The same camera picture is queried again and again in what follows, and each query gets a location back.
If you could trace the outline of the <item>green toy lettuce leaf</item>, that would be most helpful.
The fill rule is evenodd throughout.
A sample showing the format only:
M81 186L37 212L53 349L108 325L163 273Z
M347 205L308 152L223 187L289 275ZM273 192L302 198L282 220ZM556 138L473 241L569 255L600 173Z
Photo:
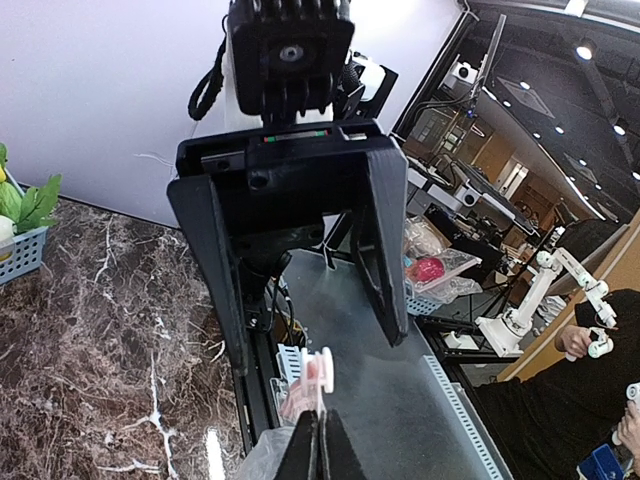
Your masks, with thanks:
M20 215L16 224L18 234L40 227L50 227L56 223L51 216L59 200L62 175L49 178L42 187L30 187L22 198Z

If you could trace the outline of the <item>blue plastic vegetable basket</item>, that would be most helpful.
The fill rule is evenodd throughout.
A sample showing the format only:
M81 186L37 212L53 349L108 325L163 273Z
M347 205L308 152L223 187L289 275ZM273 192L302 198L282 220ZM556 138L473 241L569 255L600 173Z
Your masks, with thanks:
M6 165L1 165L2 285L37 270L42 263L47 232L51 226L36 228L23 234L16 231L22 198L28 189L23 190Z

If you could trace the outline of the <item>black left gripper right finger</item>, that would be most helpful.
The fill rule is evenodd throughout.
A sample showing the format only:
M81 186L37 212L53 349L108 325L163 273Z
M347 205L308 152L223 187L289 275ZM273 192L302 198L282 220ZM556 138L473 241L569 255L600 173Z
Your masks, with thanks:
M320 478L366 480L344 424L336 410L326 411L319 431Z

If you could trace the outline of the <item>clear zip top bag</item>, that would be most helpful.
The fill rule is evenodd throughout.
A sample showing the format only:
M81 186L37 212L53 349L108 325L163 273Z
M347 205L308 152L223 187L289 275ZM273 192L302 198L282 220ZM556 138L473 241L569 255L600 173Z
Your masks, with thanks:
M280 414L289 424L266 430L260 435L256 448L241 464L236 474L238 479L283 479L282 458L299 417L304 411L317 413L320 431L320 420L328 411L324 404L324 396L334 391L333 356L328 347L323 347L321 351L315 353L304 348L301 350L300 360L301 374L290 386L280 408ZM321 479L319 445L316 479Z

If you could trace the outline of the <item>blue basket with bagged food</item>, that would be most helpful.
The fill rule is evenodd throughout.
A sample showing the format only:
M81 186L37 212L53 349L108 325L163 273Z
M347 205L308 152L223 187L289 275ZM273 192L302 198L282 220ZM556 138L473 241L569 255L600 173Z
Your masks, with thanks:
M463 276L482 260L449 247L426 218L406 219L403 248L405 288L410 299L443 305L482 291L476 280Z

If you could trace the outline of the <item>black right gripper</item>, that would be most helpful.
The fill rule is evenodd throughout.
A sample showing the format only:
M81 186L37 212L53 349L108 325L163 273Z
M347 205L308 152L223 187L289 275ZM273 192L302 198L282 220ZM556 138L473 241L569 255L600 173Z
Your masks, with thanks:
M167 196L207 285L233 370L249 353L237 257L319 244L353 211L350 249L388 343L406 338L408 162L373 120L253 129L183 141Z

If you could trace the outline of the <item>operator hand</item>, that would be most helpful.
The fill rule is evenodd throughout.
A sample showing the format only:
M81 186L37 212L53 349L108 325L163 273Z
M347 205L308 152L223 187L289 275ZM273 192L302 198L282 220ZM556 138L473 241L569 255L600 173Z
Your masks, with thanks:
M554 339L554 346L558 352L568 354L576 359L588 355L591 343L591 330L573 324L568 324L560 329Z

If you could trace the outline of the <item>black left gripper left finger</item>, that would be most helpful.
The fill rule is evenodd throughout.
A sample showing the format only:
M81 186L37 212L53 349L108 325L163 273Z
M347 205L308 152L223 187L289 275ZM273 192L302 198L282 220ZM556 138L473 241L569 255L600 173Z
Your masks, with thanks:
M319 418L304 411L294 428L282 458L284 480L312 480L318 473Z

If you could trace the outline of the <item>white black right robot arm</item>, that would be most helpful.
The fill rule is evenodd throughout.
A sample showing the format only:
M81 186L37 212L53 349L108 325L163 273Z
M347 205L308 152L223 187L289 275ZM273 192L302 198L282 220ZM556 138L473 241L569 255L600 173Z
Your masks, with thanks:
M376 123L395 81L391 70L354 55L337 89L336 121L179 145L167 195L238 374L249 369L249 331L272 327L268 282L282 275L293 250L324 243L332 215L348 222L350 255L388 342L406 337L407 161Z

